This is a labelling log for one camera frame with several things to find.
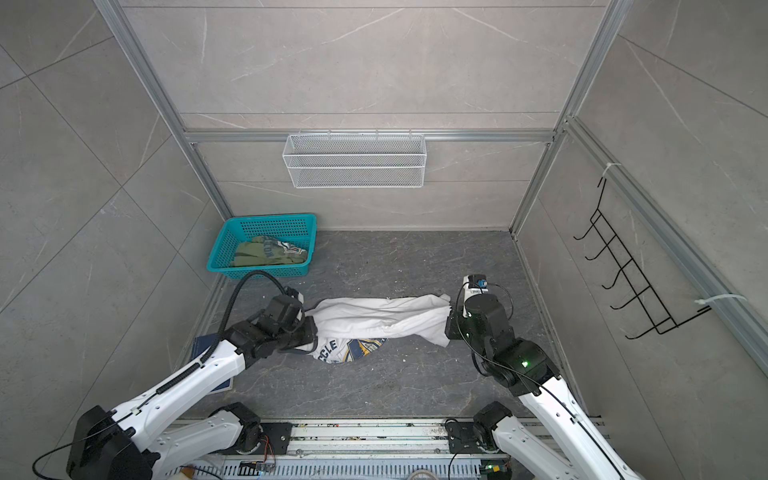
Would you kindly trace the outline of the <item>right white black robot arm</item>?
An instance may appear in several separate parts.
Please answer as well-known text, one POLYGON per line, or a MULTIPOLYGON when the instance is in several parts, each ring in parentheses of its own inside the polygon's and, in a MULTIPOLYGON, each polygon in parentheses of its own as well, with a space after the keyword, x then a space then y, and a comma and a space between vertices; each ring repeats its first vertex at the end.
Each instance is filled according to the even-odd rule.
POLYGON ((490 286, 483 274, 463 279, 445 332, 449 339, 464 342, 476 370, 516 397, 557 446, 539 440, 499 402, 473 418, 478 445, 508 455, 537 479, 640 478, 578 404, 543 348, 514 333, 510 314, 490 286))

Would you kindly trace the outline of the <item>white tank top navy trim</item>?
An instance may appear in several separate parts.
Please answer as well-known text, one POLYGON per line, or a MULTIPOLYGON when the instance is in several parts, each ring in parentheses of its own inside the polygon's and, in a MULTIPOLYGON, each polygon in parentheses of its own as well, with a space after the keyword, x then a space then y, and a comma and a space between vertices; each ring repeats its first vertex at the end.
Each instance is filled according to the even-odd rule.
POLYGON ((326 364, 340 364, 359 360, 388 340, 410 336, 446 347, 450 312, 447 295, 325 299, 308 312, 316 338, 299 350, 326 364))

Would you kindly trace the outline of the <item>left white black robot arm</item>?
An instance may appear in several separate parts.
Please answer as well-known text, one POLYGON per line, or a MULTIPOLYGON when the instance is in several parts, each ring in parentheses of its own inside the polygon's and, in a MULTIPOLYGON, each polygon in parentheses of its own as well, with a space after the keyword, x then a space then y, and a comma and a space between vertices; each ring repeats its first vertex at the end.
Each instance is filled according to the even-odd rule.
POLYGON ((226 328, 217 344, 148 391, 110 411, 96 406, 76 425, 66 463, 72 479, 157 479, 204 455, 265 446, 260 417, 240 402, 174 429, 174 423, 226 380, 275 352, 304 353, 317 329, 291 289, 257 315, 226 328))

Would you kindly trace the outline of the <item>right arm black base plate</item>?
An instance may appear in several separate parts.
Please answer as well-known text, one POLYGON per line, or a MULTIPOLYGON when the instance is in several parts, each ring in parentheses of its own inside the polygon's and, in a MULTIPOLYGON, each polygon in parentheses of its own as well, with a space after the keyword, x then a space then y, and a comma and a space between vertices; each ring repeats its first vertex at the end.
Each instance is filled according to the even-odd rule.
POLYGON ((443 423, 451 454, 495 454, 495 448, 483 445, 473 430, 473 423, 448 418, 443 423))

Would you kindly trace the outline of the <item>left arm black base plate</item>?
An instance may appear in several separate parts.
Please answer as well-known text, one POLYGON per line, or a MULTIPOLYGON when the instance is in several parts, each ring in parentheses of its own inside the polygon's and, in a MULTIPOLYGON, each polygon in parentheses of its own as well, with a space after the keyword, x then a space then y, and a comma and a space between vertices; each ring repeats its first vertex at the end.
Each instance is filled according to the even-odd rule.
POLYGON ((291 438, 293 424, 268 422, 258 426, 246 426, 234 449, 241 455, 285 455, 291 438))

